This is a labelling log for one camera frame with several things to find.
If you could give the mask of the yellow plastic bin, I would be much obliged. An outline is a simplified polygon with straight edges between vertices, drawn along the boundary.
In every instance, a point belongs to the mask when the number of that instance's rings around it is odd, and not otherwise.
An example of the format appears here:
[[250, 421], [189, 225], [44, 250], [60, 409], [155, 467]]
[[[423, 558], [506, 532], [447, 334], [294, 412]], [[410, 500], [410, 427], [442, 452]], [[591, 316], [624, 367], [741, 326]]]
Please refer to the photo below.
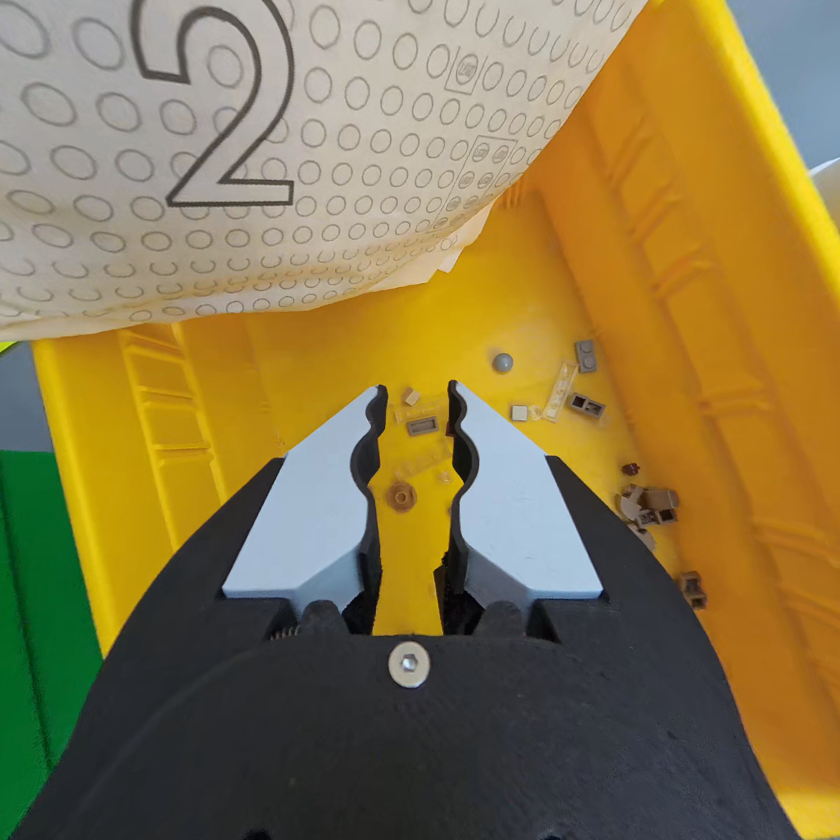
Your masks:
[[[598, 370], [520, 428], [610, 507], [669, 488], [654, 530], [797, 830], [838, 835], [838, 231], [724, 2], [648, 2], [449, 270], [306, 311], [217, 314], [35, 346], [105, 654], [164, 562], [270, 458], [368, 385], [391, 401], [373, 479], [374, 630], [439, 633], [459, 482], [406, 388], [460, 379], [542, 407], [574, 342]], [[395, 481], [415, 507], [393, 510]]]

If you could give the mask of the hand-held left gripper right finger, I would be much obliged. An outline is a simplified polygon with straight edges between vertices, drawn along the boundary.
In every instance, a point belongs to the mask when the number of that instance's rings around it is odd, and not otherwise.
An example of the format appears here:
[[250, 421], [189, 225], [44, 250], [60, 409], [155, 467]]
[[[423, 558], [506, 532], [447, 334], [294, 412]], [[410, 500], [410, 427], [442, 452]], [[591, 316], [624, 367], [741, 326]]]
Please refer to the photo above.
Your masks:
[[550, 457], [464, 383], [448, 383], [452, 468], [446, 587], [481, 608], [589, 601], [604, 590]]

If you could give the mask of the green plastic bin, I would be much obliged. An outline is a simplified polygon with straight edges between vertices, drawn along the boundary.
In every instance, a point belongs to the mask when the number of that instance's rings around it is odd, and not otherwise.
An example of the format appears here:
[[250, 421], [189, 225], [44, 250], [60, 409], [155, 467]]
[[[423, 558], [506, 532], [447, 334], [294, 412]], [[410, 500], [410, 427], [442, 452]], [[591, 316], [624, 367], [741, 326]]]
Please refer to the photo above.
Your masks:
[[1, 454], [1, 837], [56, 767], [102, 664], [56, 458]]

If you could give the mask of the numbered paper bag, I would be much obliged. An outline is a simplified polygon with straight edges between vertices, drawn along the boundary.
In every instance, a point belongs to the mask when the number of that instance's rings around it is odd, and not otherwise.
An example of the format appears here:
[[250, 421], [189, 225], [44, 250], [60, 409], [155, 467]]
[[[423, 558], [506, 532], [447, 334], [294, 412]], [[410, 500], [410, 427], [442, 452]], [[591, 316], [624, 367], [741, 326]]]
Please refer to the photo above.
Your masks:
[[647, 2], [2, 2], [2, 340], [450, 270]]

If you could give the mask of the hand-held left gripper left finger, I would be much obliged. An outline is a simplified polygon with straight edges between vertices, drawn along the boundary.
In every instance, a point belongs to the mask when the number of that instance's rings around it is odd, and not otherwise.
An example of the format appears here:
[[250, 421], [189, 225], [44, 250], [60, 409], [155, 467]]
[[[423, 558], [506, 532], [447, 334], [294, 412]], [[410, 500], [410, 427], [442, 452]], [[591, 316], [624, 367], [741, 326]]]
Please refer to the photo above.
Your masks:
[[224, 582], [227, 599], [281, 599], [302, 619], [331, 602], [371, 632], [382, 585], [372, 478], [381, 466], [387, 390], [364, 390], [282, 459]]

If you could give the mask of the small lego pieces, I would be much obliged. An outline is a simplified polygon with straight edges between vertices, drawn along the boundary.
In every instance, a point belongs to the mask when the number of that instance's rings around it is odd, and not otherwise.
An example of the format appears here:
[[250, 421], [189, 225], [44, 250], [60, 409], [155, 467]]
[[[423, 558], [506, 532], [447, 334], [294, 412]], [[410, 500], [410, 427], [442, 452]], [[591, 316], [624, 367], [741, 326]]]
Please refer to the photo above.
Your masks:
[[[511, 420], [524, 423], [529, 419], [541, 419], [555, 423], [564, 407], [582, 416], [601, 421], [606, 405], [587, 395], [574, 391], [577, 375], [590, 374], [597, 370], [597, 359], [593, 340], [580, 340], [574, 344], [575, 362], [563, 362], [560, 373], [543, 408], [539, 406], [511, 406]], [[402, 398], [402, 404], [394, 409], [397, 424], [403, 424], [411, 436], [436, 433], [440, 429], [439, 414], [448, 410], [448, 400], [421, 404], [420, 395], [409, 388]], [[626, 485], [616, 497], [616, 509], [625, 524], [648, 546], [655, 549], [650, 533], [654, 525], [664, 526], [677, 521], [676, 511], [679, 497], [669, 488]], [[679, 589], [694, 610], [707, 607], [707, 594], [697, 572], [682, 573], [678, 579]]]

